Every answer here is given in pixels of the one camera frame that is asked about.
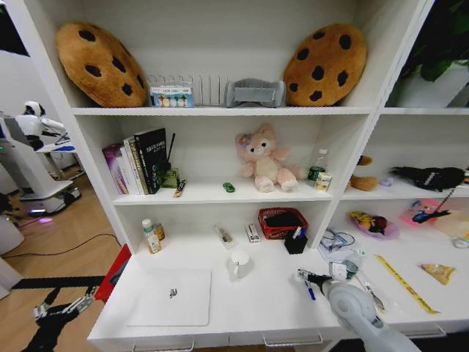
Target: black book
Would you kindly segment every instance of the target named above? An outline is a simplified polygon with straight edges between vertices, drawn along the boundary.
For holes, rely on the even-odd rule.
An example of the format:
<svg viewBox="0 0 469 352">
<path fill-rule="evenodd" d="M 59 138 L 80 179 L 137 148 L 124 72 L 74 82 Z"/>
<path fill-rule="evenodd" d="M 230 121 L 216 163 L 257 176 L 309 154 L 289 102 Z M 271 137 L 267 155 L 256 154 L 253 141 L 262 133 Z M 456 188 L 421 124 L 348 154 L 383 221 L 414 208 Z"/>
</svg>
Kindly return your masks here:
<svg viewBox="0 0 469 352">
<path fill-rule="evenodd" d="M 166 129 L 142 131 L 134 137 L 148 193 L 155 194 L 161 187 L 165 174 Z"/>
</svg>

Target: purple book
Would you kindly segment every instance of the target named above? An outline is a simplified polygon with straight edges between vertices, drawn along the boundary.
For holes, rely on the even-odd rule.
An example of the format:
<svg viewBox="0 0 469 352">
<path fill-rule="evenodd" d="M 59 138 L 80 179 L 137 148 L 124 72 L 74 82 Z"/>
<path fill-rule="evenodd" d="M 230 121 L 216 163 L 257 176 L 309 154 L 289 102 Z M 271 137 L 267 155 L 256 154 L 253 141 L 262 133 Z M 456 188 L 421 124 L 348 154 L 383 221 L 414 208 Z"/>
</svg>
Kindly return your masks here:
<svg viewBox="0 0 469 352">
<path fill-rule="evenodd" d="M 127 187 L 125 185 L 124 177 L 117 163 L 117 158 L 122 156 L 120 148 L 123 144 L 112 144 L 109 147 L 103 149 L 104 158 L 108 164 L 109 171 L 111 172 L 112 179 L 116 185 L 119 194 L 128 194 Z"/>
</svg>

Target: red basket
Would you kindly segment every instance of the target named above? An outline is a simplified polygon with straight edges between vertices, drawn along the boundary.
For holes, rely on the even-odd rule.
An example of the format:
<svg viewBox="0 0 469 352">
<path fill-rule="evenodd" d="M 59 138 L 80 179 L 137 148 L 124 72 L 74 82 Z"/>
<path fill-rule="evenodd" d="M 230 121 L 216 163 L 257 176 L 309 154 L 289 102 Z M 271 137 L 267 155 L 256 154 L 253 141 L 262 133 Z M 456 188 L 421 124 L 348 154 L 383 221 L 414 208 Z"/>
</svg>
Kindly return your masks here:
<svg viewBox="0 0 469 352">
<path fill-rule="evenodd" d="M 270 218 L 271 216 L 280 215 L 286 212 L 293 213 L 298 220 L 301 222 L 301 227 L 308 229 L 308 222 L 303 218 L 301 213 L 294 208 L 266 208 L 259 210 L 259 224 L 261 225 L 262 232 L 268 240 L 284 240 L 289 231 L 295 231 L 296 226 L 283 226 L 283 227 L 269 227 L 265 223 L 265 219 Z"/>
</svg>

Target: cookie-shaped cushion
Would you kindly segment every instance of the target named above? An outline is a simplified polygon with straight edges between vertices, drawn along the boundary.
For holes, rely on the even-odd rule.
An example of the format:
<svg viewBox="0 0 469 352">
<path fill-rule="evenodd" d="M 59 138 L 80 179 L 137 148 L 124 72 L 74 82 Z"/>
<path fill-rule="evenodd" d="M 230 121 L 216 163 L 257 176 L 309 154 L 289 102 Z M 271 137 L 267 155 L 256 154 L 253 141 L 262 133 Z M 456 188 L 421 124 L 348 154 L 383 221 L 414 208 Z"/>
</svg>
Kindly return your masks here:
<svg viewBox="0 0 469 352">
<path fill-rule="evenodd" d="M 99 105 L 116 108 L 145 103 L 144 74 L 111 33 L 92 23 L 67 23 L 57 33 L 56 47 L 72 82 Z"/>
<path fill-rule="evenodd" d="M 349 24 L 332 24 L 306 38 L 284 73 L 287 104 L 329 106 L 347 95 L 366 61 L 363 34 Z"/>
</svg>

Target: white board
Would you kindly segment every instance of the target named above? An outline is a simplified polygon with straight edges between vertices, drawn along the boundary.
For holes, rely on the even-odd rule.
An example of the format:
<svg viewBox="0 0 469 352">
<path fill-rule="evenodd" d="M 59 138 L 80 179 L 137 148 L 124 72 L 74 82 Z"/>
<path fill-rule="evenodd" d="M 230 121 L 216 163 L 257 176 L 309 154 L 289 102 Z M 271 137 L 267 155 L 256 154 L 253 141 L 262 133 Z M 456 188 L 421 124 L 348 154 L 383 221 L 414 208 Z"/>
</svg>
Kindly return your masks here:
<svg viewBox="0 0 469 352">
<path fill-rule="evenodd" d="M 206 326 L 210 282 L 210 270 L 147 271 L 127 325 Z"/>
</svg>

